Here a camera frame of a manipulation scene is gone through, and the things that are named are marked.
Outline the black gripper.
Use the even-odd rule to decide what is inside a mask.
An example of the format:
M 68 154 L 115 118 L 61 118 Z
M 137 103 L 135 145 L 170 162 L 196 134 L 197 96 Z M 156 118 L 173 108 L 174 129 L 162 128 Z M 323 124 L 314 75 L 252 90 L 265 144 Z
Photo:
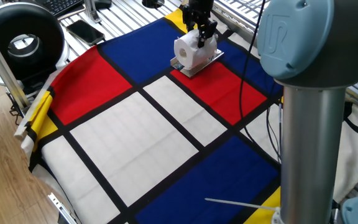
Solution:
M 183 23 L 187 31 L 191 31 L 198 25 L 198 48 L 204 47 L 205 41 L 215 33 L 218 22 L 210 20 L 213 0 L 189 0 L 188 5 L 182 8 Z

